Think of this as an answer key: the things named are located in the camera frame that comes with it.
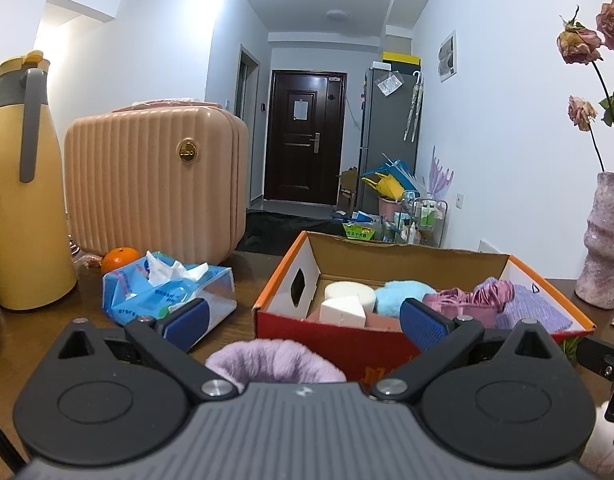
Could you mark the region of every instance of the doorframe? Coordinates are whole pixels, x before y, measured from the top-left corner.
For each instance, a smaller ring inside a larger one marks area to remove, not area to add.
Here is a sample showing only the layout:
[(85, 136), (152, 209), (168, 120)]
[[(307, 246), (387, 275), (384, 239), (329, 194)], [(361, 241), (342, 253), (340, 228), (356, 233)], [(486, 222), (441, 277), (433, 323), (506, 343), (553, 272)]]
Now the doorframe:
[(263, 199), (265, 199), (265, 188), (267, 187), (267, 164), (269, 159), (267, 155), (269, 153), (269, 146), (271, 142), (271, 123), (274, 117), (274, 92), (276, 91), (277, 78), (280, 75), (313, 75), (313, 76), (326, 76), (326, 77), (340, 77), (341, 96), (340, 96), (340, 131), (338, 134), (338, 172), (340, 172), (340, 161), (343, 155), (343, 136), (345, 134), (345, 114), (347, 112), (347, 72), (334, 72), (330, 70), (287, 70), (273, 69), (271, 71), (271, 81), (269, 89), (269, 107), (267, 113), (267, 131), (265, 132), (265, 160), (263, 167)]
[(248, 69), (251, 69), (251, 73), (248, 73), (245, 78), (245, 95), (243, 96), (243, 118), (242, 121), (247, 124), (247, 129), (249, 130), (249, 156), (248, 156), (248, 165), (247, 168), (247, 207), (251, 204), (251, 172), (253, 170), (254, 165), (254, 137), (256, 132), (256, 119), (258, 116), (258, 85), (260, 83), (260, 61), (256, 59), (255, 56), (252, 56), (251, 52), (248, 51), (241, 43), (241, 47), (238, 51), (238, 60), (237, 60), (237, 69), (236, 69), (236, 81), (234, 82), (234, 90), (233, 90), (233, 105), (231, 108), (233, 111), (236, 110), (236, 99), (238, 96), (238, 79), (241, 73), (241, 62), (244, 62), (247, 65)]

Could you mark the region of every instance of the yellow watering can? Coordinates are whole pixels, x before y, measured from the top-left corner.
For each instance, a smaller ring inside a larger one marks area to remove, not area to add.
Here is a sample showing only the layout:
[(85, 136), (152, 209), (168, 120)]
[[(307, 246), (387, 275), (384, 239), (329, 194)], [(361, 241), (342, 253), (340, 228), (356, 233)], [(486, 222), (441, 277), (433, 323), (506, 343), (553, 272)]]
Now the yellow watering can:
[(399, 200), (402, 197), (405, 190), (392, 175), (376, 173), (376, 176), (381, 177), (378, 182), (374, 182), (367, 177), (363, 177), (363, 182), (375, 189), (378, 194), (390, 200)]

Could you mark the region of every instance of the blue fluffy sponge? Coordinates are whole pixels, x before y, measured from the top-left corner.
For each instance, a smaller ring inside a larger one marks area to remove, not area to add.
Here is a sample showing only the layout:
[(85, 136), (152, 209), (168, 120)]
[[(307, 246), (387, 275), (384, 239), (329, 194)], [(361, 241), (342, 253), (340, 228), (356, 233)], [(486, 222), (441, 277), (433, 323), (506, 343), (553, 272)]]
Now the blue fluffy sponge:
[(387, 317), (400, 317), (402, 302), (407, 298), (423, 301), (425, 294), (436, 291), (422, 282), (387, 282), (376, 290), (376, 314)]

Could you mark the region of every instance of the white sponge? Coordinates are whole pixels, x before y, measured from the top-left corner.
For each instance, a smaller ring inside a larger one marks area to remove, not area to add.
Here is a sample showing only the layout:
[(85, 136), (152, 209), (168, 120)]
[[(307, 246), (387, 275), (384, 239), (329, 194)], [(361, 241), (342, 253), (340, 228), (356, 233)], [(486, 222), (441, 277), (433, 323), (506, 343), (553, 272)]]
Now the white sponge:
[(320, 320), (331, 325), (363, 328), (367, 316), (358, 296), (347, 296), (323, 301)]
[(334, 282), (325, 287), (325, 300), (358, 296), (365, 312), (373, 312), (376, 293), (373, 288), (356, 282)]

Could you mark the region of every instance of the purple cloth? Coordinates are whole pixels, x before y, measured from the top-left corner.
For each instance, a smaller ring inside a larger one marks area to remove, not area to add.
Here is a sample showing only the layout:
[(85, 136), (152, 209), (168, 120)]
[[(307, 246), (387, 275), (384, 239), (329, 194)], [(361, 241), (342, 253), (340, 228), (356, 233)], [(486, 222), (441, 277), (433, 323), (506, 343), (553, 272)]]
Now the purple cloth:
[(227, 345), (205, 366), (242, 392), (254, 383), (344, 383), (347, 378), (329, 361), (295, 341), (254, 339)]
[(478, 319), (486, 328), (494, 328), (497, 315), (503, 312), (505, 305), (513, 299), (513, 283), (501, 280), (488, 283), (469, 294), (459, 288), (426, 294), (423, 303), (449, 319), (465, 314)]
[[(500, 282), (495, 278), (487, 278), (476, 287), (476, 290), (493, 283)], [(540, 321), (550, 334), (567, 330), (573, 324), (571, 319), (561, 314), (538, 294), (534, 294), (525, 286), (514, 284), (514, 299), (496, 316), (496, 328), (511, 329), (525, 317)]]

